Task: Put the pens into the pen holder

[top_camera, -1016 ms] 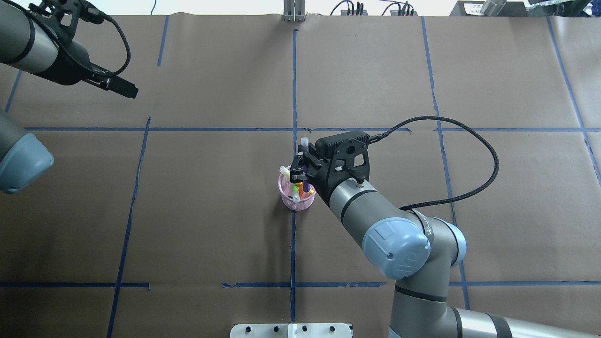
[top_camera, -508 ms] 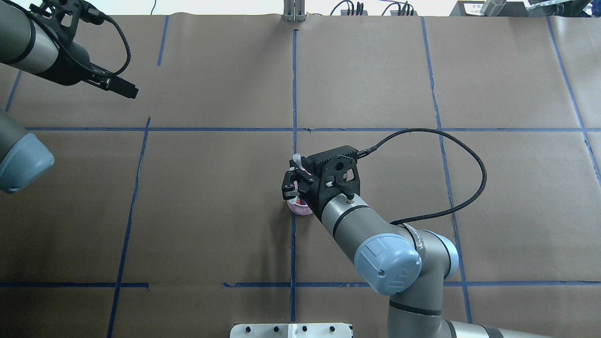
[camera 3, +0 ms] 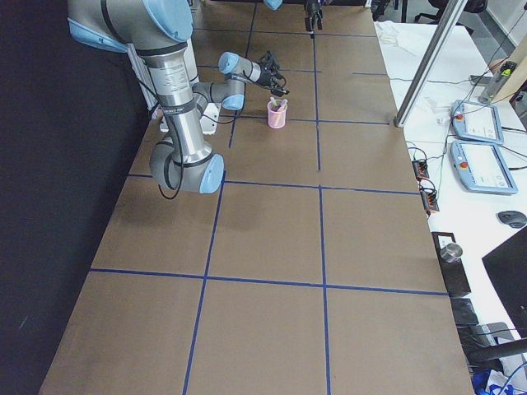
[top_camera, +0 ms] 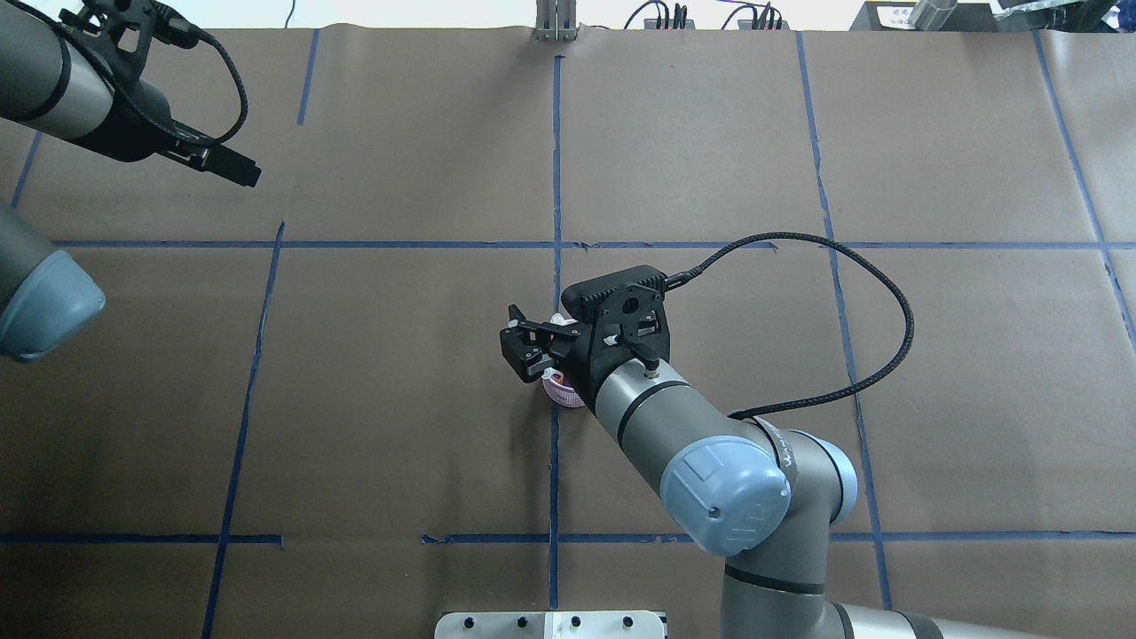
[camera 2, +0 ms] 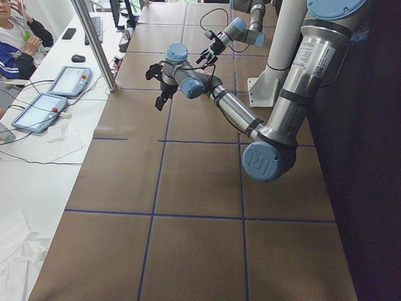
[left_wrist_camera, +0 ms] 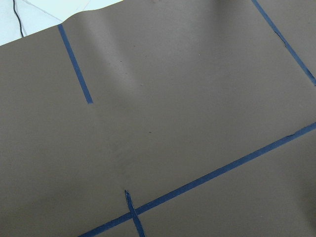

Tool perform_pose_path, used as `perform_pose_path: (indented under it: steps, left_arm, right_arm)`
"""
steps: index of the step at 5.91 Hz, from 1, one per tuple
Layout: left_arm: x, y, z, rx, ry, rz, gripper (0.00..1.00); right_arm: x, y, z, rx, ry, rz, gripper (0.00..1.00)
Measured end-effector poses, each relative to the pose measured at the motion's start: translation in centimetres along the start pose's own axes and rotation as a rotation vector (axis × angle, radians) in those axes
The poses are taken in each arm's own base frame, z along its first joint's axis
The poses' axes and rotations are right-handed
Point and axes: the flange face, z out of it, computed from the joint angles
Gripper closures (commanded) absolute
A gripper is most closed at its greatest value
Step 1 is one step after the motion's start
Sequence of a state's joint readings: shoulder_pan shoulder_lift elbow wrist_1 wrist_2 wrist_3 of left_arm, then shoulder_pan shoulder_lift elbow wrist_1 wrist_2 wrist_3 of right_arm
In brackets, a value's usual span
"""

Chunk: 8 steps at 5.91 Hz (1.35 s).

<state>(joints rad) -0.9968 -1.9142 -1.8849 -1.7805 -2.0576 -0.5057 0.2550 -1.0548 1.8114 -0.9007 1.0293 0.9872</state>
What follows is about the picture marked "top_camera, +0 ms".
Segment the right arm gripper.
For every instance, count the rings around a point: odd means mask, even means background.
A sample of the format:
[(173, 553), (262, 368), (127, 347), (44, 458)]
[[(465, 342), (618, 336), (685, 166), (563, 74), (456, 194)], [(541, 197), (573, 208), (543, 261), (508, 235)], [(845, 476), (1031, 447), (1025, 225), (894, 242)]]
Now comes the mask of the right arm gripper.
[(501, 352), (525, 383), (548, 370), (563, 373), (580, 399), (594, 400), (613, 370), (626, 360), (668, 357), (665, 272), (649, 265), (580, 280), (561, 294), (565, 317), (528, 320), (516, 304), (507, 307)]

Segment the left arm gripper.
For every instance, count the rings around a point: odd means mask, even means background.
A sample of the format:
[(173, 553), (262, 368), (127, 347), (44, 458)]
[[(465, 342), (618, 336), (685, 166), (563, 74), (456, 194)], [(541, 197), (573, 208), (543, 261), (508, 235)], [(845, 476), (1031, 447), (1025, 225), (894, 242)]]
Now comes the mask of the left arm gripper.
[(261, 171), (253, 159), (203, 134), (177, 136), (170, 103), (145, 80), (125, 90), (111, 90), (111, 106), (98, 126), (98, 153), (114, 161), (144, 161), (162, 156), (187, 169), (256, 186)]

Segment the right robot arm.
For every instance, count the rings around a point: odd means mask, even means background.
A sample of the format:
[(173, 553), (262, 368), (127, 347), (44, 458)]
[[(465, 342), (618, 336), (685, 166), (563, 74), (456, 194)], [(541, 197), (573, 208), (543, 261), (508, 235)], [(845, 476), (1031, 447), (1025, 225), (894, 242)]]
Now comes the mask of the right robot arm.
[(524, 382), (563, 373), (673, 521), (722, 557), (722, 638), (1014, 638), (827, 597), (829, 530), (855, 508), (855, 466), (763, 410), (724, 414), (671, 367), (665, 298), (701, 273), (640, 265), (584, 280), (563, 291), (569, 320), (510, 306), (500, 343)]

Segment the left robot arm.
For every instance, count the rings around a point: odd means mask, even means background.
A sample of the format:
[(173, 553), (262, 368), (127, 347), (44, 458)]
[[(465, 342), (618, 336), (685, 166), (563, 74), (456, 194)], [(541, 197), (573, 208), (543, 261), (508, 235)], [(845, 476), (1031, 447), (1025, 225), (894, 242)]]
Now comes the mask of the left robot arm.
[[(112, 161), (162, 156), (240, 186), (261, 171), (229, 148), (249, 114), (245, 86), (217, 38), (159, 1), (85, 1), (57, 18), (5, 1), (1, 16), (3, 118), (101, 153)], [(151, 44), (219, 53), (239, 91), (239, 117), (218, 136), (175, 121), (162, 91), (149, 83)], [(106, 296), (73, 256), (3, 205), (5, 359), (43, 359), (103, 312)]]

